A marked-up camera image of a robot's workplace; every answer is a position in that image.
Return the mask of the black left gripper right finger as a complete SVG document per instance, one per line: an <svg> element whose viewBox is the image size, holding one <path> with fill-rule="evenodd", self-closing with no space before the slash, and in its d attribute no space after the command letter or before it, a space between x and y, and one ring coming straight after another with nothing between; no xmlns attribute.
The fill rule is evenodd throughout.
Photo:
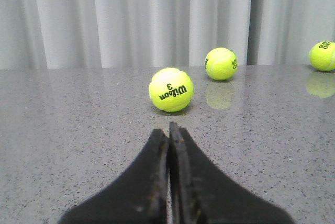
<svg viewBox="0 0 335 224"><path fill-rule="evenodd" d="M169 162L173 223L294 223L285 210L223 173L175 122Z"/></svg>

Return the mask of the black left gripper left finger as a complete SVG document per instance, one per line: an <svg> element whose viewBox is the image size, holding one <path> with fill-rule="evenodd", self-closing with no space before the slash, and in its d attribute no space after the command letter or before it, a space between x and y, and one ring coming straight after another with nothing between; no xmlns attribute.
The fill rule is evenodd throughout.
<svg viewBox="0 0 335 224"><path fill-rule="evenodd" d="M73 207L60 223L166 223L168 138L154 129L129 167L108 187Z"/></svg>

